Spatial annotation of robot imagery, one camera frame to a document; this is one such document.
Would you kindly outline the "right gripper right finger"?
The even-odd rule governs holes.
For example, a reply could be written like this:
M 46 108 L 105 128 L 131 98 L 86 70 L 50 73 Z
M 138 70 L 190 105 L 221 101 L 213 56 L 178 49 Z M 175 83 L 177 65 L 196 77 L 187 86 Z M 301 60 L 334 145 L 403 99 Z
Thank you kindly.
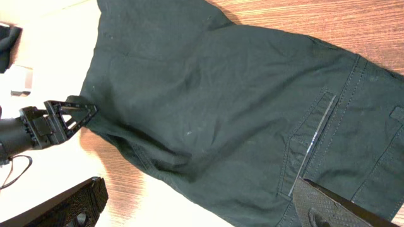
M 303 178 L 295 181 L 292 197 L 303 227 L 398 227 Z

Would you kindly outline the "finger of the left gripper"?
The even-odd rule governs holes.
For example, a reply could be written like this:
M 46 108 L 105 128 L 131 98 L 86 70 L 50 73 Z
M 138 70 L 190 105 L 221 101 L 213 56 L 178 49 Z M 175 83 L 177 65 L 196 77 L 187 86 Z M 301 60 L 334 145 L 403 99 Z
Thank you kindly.
M 44 102 L 50 124 L 48 135 L 51 144 L 62 144 L 70 140 L 97 113 L 97 107 L 91 104 L 71 102 Z

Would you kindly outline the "black shorts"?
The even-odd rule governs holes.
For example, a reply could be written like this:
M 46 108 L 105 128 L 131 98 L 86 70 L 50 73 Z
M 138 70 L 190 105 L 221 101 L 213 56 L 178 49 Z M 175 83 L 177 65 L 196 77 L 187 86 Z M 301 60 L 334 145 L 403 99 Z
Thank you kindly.
M 403 76 L 206 1 L 99 1 L 75 103 L 134 166 L 234 226 L 297 226 L 309 179 L 387 220 L 403 204 Z

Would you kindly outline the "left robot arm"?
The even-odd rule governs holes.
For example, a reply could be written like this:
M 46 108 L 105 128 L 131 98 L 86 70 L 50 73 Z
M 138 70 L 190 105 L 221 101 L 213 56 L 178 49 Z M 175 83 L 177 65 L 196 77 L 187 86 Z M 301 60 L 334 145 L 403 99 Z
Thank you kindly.
M 49 100 L 45 109 L 29 106 L 17 118 L 1 120 L 1 164 L 28 151 L 41 150 L 70 140 L 97 113 L 92 104 Z

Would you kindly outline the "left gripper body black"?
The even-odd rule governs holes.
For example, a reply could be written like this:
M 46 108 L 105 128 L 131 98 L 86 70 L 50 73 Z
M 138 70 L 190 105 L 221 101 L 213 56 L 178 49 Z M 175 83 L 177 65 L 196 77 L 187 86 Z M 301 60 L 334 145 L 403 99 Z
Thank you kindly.
M 29 106 L 19 110 L 20 118 L 27 128 L 32 149 L 41 150 L 59 144 L 55 128 L 55 116 L 59 113 L 54 106 L 47 110 Z

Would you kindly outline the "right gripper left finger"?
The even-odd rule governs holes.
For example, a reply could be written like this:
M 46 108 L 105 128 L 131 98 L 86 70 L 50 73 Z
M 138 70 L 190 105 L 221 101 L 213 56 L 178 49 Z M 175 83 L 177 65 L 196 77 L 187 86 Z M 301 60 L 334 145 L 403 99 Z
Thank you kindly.
M 109 195 L 105 180 L 92 177 L 1 223 L 1 227 L 94 227 Z

